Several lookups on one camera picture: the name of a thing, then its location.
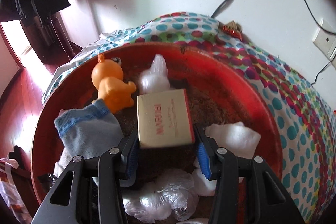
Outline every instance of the blue gripper pad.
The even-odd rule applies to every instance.
[[[205,175],[206,179],[211,177],[209,155],[205,150],[203,143],[197,145],[197,159],[199,166],[201,167],[202,174]]]
[[[128,178],[130,178],[138,168],[139,151],[140,151],[139,140],[136,140],[135,144],[132,146],[129,152],[129,159],[127,161],[126,175]]]

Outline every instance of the toy eye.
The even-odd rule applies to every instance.
[[[112,57],[111,60],[116,62],[119,66],[121,66],[121,59],[119,57]]]

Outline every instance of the doorway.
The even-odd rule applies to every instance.
[[[9,51],[12,56],[13,54],[16,56],[16,58],[13,56],[16,63],[19,61],[23,67],[27,67],[32,60],[37,58],[37,56],[32,49],[25,32],[23,31],[20,21],[13,20],[2,22],[1,26],[9,43],[7,48],[10,46],[11,49],[9,48]]]

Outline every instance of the metal screw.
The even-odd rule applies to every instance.
[[[73,162],[80,162],[81,160],[82,160],[81,156],[74,156],[72,159]]]
[[[118,153],[119,153],[119,149],[118,148],[114,147],[114,148],[110,149],[110,154],[111,155],[115,155],[115,154],[118,154]]]
[[[223,147],[220,147],[220,148],[217,149],[218,154],[224,155],[224,154],[226,154],[226,152],[227,152],[227,150]]]
[[[259,157],[259,156],[254,157],[254,160],[255,160],[255,162],[257,162],[259,164],[263,162],[263,158]]]

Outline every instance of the white plastic bag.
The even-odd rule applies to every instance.
[[[143,71],[139,77],[140,93],[148,94],[170,90],[167,76],[166,61],[162,55],[156,54],[151,68]]]
[[[139,196],[139,191],[122,190],[125,212],[143,223],[155,223],[154,218],[141,205]]]
[[[168,169],[157,178],[156,185],[178,221],[187,220],[194,214],[199,197],[194,191],[191,174],[180,169]]]
[[[125,212],[143,223],[165,220],[171,213],[178,221],[190,218],[196,211],[199,197],[194,191],[191,174],[168,169],[156,182],[149,182],[140,191],[123,190]]]
[[[171,214],[170,204],[156,190],[154,182],[144,185],[140,203],[154,220],[165,220]]]

